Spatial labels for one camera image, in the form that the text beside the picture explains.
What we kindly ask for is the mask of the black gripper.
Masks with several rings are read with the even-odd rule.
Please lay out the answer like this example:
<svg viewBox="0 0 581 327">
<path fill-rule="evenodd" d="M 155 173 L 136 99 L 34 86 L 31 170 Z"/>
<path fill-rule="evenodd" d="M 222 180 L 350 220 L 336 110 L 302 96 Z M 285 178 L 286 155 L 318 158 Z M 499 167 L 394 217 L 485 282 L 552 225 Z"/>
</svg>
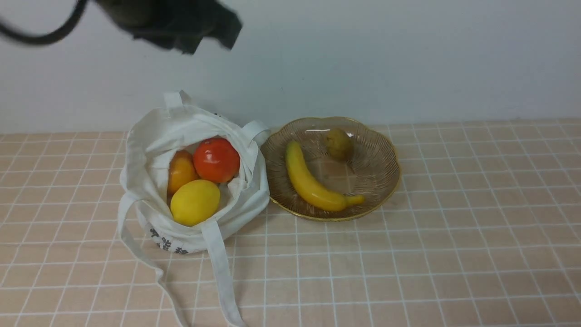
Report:
<svg viewBox="0 0 581 327">
<path fill-rule="evenodd" d="M 111 21 L 134 40 L 193 55 L 204 38 L 231 50 L 243 24 L 218 0 L 98 0 Z"/>
</svg>

